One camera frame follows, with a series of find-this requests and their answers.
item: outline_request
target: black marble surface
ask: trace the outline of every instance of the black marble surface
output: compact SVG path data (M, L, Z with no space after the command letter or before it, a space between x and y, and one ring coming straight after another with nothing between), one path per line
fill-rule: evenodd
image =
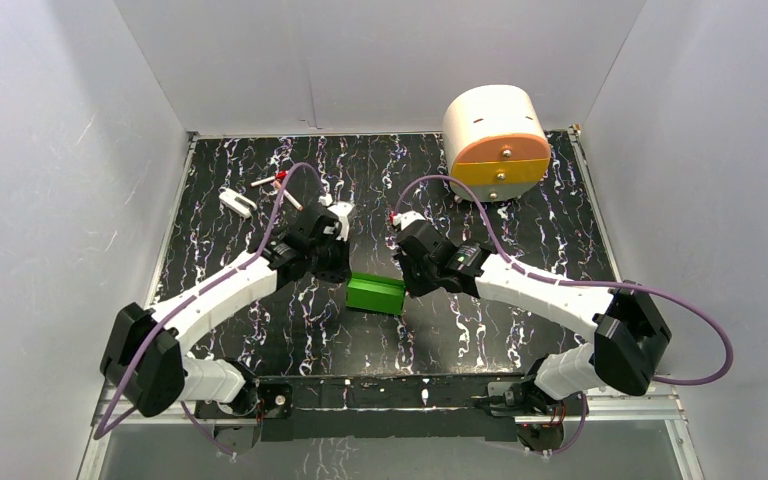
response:
M552 161L543 181L521 198L492 204L492 228L521 261L573 279L611 279L608 257L566 132L550 132ZM309 162L340 200L353 202L353 271L400 276L385 226L403 186L445 173L434 134L198 140L166 254L156 299L190 288L233 260L262 232L275 189L249 188L261 177ZM243 220L219 202L230 187L261 206ZM289 186L302 203L316 184L308 173ZM455 204L442 182L410 200L450 238L487 239L474 206ZM292 209L285 202L285 216ZM238 312L195 348L199 358L235 357L259 375L370 375L527 370L575 346L571 332L529 312L437 291L406 299L402 316L345 308L345 286L309 276Z

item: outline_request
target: glass panel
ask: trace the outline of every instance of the glass panel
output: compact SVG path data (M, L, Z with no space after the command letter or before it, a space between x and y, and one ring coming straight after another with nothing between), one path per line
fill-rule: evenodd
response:
M567 422L568 435L576 427ZM238 438L251 431L241 431ZM598 421L548 461L481 438L334 438L261 442L235 463L191 425L120 425L101 478L122 480L681 478L663 421Z

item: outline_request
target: white arm segment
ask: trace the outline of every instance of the white arm segment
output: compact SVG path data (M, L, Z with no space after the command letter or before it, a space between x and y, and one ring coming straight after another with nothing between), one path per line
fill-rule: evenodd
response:
M517 262L526 272L568 280L560 275ZM551 320L593 342L596 323L593 315L605 313L613 295L604 288L559 287L530 279L512 269L497 254L481 266L484 273L475 279L479 298L504 302Z
M534 384L555 400L561 400L575 392L604 387L605 382L596 375L590 363L593 344L585 343L564 353L549 355L540 369Z
M243 374L224 360L184 357L184 390L178 401L213 400L229 403L246 384Z
M241 308L275 292L278 274L269 268L269 262L263 258L258 258L245 270L235 273L208 291L204 291L207 286L223 275L229 274L251 255L250 253L240 254L233 262L207 280L175 298L151 307L155 312L153 317L159 321L173 309L189 301L190 297L195 297L192 303L166 324L167 330L171 328L178 330L178 336L175 338L181 344L181 354L189 352L201 337Z

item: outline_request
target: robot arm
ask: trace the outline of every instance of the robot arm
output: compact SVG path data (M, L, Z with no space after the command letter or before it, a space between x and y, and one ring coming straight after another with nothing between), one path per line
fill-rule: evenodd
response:
M327 282L345 281L350 274L352 214L351 204L332 204L330 195L322 197L320 203L305 208L293 225L274 233L244 270L239 266L256 252L241 254L203 282L148 310L136 304L126 306L116 317L102 374L118 385L149 331L171 316L129 379L125 397L146 417L186 400L213 400L229 404L237 413L250 411L257 403L256 379L245 365L233 359L197 360L187 357L187 352L241 308L308 272Z
M575 392L611 386L643 395L671 333L649 295L629 288L562 287L514 270L492 247L474 240L455 245L416 212L395 215L396 243L405 285L411 296L437 288L496 300L531 311L579 334L585 341L567 352L538 360L508 407L552 403ZM563 280L519 263L526 272Z

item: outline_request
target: gray wall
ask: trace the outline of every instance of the gray wall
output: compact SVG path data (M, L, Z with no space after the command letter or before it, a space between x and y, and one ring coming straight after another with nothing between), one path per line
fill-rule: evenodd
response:
M287 134L438 131L488 83L583 122L645 0L116 3L187 130Z
M0 1L0 479L76 475L185 149L111 0Z
M584 135L623 274L734 341L730 375L680 391L707 478L768 478L768 2L649 0ZM665 369L712 372L715 334L665 310Z

